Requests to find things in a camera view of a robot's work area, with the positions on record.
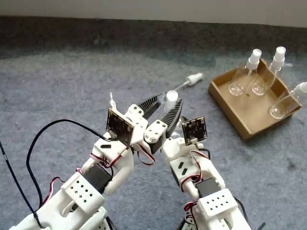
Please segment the cardboard box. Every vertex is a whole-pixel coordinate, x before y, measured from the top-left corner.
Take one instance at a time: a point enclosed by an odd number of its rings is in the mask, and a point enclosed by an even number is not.
[[[268,74],[273,77],[273,73],[263,59],[260,60],[257,71],[260,77],[267,77]],[[282,93],[289,95],[289,90],[281,79],[277,78],[273,86],[262,96],[257,96],[252,91],[249,91],[250,93],[237,97],[233,96],[228,90],[228,85],[235,72],[236,69],[214,78],[210,83],[209,93],[243,140],[249,139],[282,121],[302,107],[295,98],[291,97],[291,103],[294,105],[292,112],[283,119],[275,119],[271,116],[269,108],[277,102]]]

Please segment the glass vial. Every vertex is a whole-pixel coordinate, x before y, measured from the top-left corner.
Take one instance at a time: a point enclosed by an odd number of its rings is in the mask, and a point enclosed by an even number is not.
[[[236,73],[228,86],[229,92],[240,96],[248,89],[258,76],[257,67],[261,57],[261,50],[254,49],[245,65],[237,68]]]
[[[251,89],[254,94],[258,96],[264,95],[268,89],[272,87],[275,82],[276,77],[280,75],[281,69],[284,64],[284,55],[286,49],[282,46],[276,48],[275,55],[273,57],[272,63],[270,64],[270,71],[273,72],[273,75],[269,71],[263,73],[259,76],[255,82],[252,84]]]
[[[293,101],[292,97],[297,99],[300,103],[307,100],[307,82],[297,85],[289,95],[283,93],[278,101],[270,107],[270,114],[276,119],[282,119],[291,113],[297,104]]]

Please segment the circuit board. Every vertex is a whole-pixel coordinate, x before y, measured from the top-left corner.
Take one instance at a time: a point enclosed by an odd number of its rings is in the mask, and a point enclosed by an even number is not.
[[[117,114],[112,109],[109,109],[106,130],[113,139],[117,139],[125,146],[129,146],[131,143],[134,126],[121,116],[123,115]]]
[[[186,146],[207,139],[207,128],[204,116],[183,122],[182,130]]]

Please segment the gray carpet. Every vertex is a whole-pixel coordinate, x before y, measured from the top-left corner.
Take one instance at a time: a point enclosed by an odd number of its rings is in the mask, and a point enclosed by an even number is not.
[[[0,18],[0,140],[34,207],[35,187],[25,158],[48,122],[71,118],[104,132],[109,92],[120,111],[170,90],[199,71],[206,79],[181,92],[183,115],[205,115],[205,146],[226,185],[245,205],[251,226],[306,229],[306,109],[243,142],[208,95],[210,80],[245,61],[255,47],[271,59],[287,48],[284,81],[306,81],[307,29],[185,22]],[[39,139],[31,165],[46,196],[54,176],[69,178],[88,158],[97,137],[61,124]],[[135,171],[112,196],[109,215],[119,230],[174,230],[189,197],[180,192],[160,153],[155,166],[135,159]],[[5,161],[0,161],[0,228],[29,209]]]

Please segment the white wall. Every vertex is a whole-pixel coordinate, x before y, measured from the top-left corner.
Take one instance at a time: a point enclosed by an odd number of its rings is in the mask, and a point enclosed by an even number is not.
[[[307,0],[0,0],[0,15],[307,27]]]

